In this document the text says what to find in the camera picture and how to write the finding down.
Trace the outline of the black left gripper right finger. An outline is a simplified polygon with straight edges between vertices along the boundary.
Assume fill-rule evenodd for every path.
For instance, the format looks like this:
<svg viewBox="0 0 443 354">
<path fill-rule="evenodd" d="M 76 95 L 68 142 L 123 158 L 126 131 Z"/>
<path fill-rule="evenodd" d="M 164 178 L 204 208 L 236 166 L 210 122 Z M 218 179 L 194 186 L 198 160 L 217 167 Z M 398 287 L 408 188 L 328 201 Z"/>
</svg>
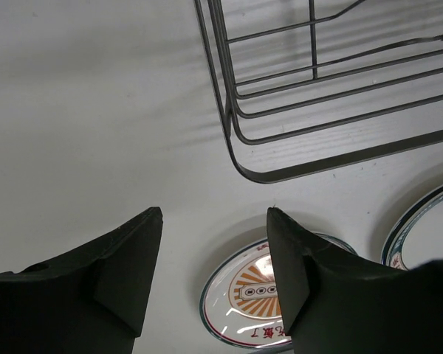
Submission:
<svg viewBox="0 0 443 354">
<path fill-rule="evenodd" d="M 443 260 L 366 260 L 267 211 L 285 333 L 296 353 L 443 353 Z"/>
</svg>

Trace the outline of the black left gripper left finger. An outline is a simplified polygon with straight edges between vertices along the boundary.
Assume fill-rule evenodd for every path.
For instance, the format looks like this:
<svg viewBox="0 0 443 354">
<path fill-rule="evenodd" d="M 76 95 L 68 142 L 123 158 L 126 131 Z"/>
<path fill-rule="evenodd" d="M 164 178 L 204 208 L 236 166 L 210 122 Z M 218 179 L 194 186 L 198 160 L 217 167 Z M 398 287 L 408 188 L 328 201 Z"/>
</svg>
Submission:
<svg viewBox="0 0 443 354">
<path fill-rule="evenodd" d="M 71 251 L 0 273 L 0 353 L 131 353 L 162 226 L 153 206 Z"/>
</svg>

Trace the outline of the plate with dark green rim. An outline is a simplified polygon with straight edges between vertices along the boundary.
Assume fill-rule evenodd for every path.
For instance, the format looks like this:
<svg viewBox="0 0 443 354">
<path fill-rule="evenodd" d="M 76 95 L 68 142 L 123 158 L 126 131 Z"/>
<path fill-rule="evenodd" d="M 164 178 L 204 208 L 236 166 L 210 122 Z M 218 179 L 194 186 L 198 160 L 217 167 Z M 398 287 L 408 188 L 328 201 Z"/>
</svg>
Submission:
<svg viewBox="0 0 443 354">
<path fill-rule="evenodd" d="M 384 266 L 409 270 L 443 260 L 443 185 L 421 197 L 395 223 L 382 247 Z"/>
</svg>

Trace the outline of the grey wire dish rack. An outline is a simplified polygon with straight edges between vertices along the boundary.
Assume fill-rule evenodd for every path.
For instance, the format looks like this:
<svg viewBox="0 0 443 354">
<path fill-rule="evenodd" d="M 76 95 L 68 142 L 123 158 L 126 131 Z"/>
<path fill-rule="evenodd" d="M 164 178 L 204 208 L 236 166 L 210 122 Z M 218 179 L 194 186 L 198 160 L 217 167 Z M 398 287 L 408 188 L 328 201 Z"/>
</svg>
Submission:
<svg viewBox="0 0 443 354">
<path fill-rule="evenodd" d="M 443 74 L 443 67 L 433 69 L 431 71 L 419 72 L 416 74 L 408 75 L 406 77 L 398 77 L 382 83 L 372 83 L 369 86 L 352 88 L 347 91 L 337 92 L 311 100 L 299 101 L 290 105 L 270 108 L 268 110 L 258 111 L 252 114 L 247 114 L 241 110 L 239 106 L 240 101 L 251 100 L 257 97 L 263 97 L 271 94 L 278 94 L 288 90 L 305 88 L 307 86 L 317 85 L 320 83 L 330 83 L 333 80 L 339 80 L 345 77 L 353 77 L 359 74 L 365 74 L 379 69 L 388 69 L 390 67 L 395 67 L 406 63 L 413 63 L 414 61 L 440 56 L 443 55 L 443 47 L 431 52 L 421 52 L 419 54 L 400 57 L 397 59 L 383 61 L 368 66 L 355 67 L 353 69 L 342 72 L 335 72 L 326 76 L 319 75 L 319 70 L 321 68 L 334 66 L 339 63 L 351 62 L 356 59 L 365 58 L 377 53 L 387 52 L 402 47 L 416 46 L 422 43 L 430 43 L 434 41 L 443 42 L 443 34 L 432 37 L 410 38 L 403 41 L 390 43 L 384 46 L 374 47 L 373 49 L 369 49 L 365 52 L 358 52 L 353 55 L 321 63 L 318 60 L 317 50 L 316 30 L 318 25 L 328 21 L 334 21 L 344 16 L 346 13 L 349 13 L 356 7 L 360 6 L 360 1 L 354 1 L 352 4 L 344 7 L 341 11 L 335 13 L 334 15 L 324 16 L 322 18 L 318 18 L 315 15 L 315 2 L 309 1 L 308 21 L 275 29 L 269 29 L 263 32 L 255 32 L 253 34 L 244 35 L 237 38 L 231 38 L 227 34 L 227 26 L 225 22 L 224 11 L 222 8 L 222 2 L 209 1 L 207 5 L 209 9 L 210 24 L 212 26 L 214 34 L 213 39 L 210 39 L 208 36 L 207 22 L 205 20 L 205 14 L 202 9 L 202 3 L 200 1 L 195 1 L 194 4 L 196 8 L 197 20 L 199 23 L 199 30 L 202 37 L 202 44 L 207 59 L 207 66 L 213 87 L 213 93 L 215 96 L 215 101 L 219 112 L 219 119 L 224 134 L 224 140 L 234 168 L 247 180 L 258 184 L 274 184 L 281 181 L 288 181 L 294 178 L 308 176 L 327 170 L 333 170 L 338 167 L 366 162 L 372 159 L 378 159 L 385 156 L 390 156 L 409 150 L 415 150 L 417 148 L 423 148 L 430 145 L 436 145 L 443 142 L 443 129 L 441 129 L 439 131 L 433 131 L 418 136 L 412 136 L 406 139 L 401 139 L 395 142 L 388 142 L 382 145 L 375 145 L 372 147 L 355 150 L 349 153 L 343 153 L 337 156 L 331 156 L 324 159 L 314 160 L 312 162 L 283 167 L 278 170 L 256 172 L 254 170 L 247 169 L 242 164 L 238 163 L 231 142 L 232 135 L 235 135 L 238 141 L 240 141 L 241 143 L 249 146 L 269 144 L 285 139 L 295 138 L 297 136 L 303 136 L 340 127 L 343 125 L 350 125 L 356 122 L 366 121 L 368 119 L 373 119 L 388 114 L 394 114 L 400 111 L 406 111 L 412 108 L 418 108 L 423 105 L 438 103 L 443 101 L 443 94 L 427 97 L 409 103 L 390 106 L 377 111 L 359 114 L 352 117 L 337 119 L 332 122 L 316 124 L 307 128 L 287 131 L 271 136 L 264 136 L 257 139 L 250 139 L 243 134 L 239 125 L 240 119 L 258 119 L 262 117 L 272 116 L 286 111 L 294 111 L 296 109 L 309 107 L 311 105 L 319 105 L 321 103 L 327 103 L 346 97 L 357 96 L 359 94 L 364 94 L 370 91 L 378 91 L 390 86 L 397 86 L 403 83 L 421 80 L 426 77 Z M 311 64 L 309 66 L 292 69 L 290 71 L 279 72 L 276 74 L 267 75 L 265 77 L 257 77 L 245 81 L 236 80 L 233 59 L 230 50 L 231 44 L 303 27 L 308 28 L 310 34 Z"/>
</svg>

